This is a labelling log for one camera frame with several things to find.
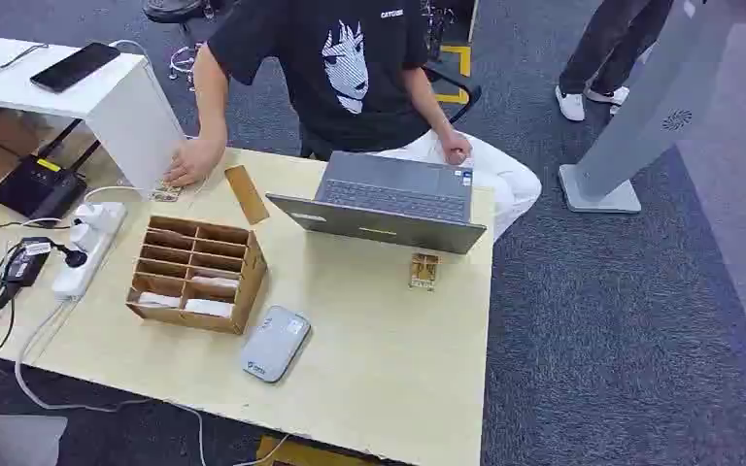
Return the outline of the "person's right hand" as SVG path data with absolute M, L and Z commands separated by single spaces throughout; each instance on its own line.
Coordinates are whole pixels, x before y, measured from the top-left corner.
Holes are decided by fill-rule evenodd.
M 170 186 L 197 183 L 210 175 L 219 165 L 225 142 L 195 138 L 184 141 L 173 154 L 163 180 Z

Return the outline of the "person's left hand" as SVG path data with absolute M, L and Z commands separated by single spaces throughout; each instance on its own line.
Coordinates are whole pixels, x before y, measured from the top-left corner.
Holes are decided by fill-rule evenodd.
M 439 134 L 444 159 L 448 164 L 461 165 L 471 155 L 472 146 L 469 141 L 456 130 Z

